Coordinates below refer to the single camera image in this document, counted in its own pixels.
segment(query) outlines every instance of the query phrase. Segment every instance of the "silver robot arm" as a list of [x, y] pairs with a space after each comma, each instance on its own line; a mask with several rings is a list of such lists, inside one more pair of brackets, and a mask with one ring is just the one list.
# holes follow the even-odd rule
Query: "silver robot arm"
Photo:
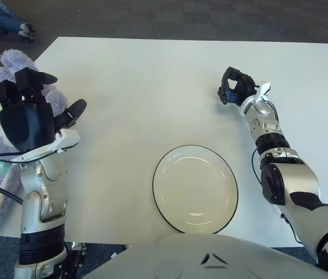
[[[234, 80], [244, 76], [239, 90], [245, 92], [246, 84], [250, 82], [248, 76], [236, 69], [231, 68], [230, 71], [234, 73], [229, 77], [238, 75]], [[227, 97], [234, 102], [232, 98], [236, 98], [239, 92], [224, 89], [229, 90], [224, 94], [224, 103]], [[270, 203], [279, 207], [283, 218], [292, 225], [319, 267], [328, 271], [328, 204], [319, 199], [319, 182], [314, 172], [285, 139], [275, 106], [268, 101], [269, 91], [270, 83], [264, 83], [258, 87], [256, 94], [248, 94], [247, 98], [244, 95], [241, 104], [240, 99], [239, 103], [235, 102], [240, 105], [240, 114], [249, 124], [260, 155], [262, 192]]]
[[67, 171], [61, 153], [79, 140], [77, 131], [61, 129], [53, 143], [14, 159], [30, 161], [53, 153], [22, 166], [21, 181], [26, 196], [14, 278], [60, 278], [65, 269], [67, 250], [63, 239], [68, 193]]
[[83, 249], [67, 252], [64, 243], [66, 166], [61, 153], [80, 140], [71, 127], [87, 106], [80, 99], [56, 117], [42, 94], [57, 78], [24, 68], [16, 83], [0, 83], [0, 124], [8, 140], [22, 153], [13, 161], [21, 168], [25, 191], [15, 278], [76, 278]]

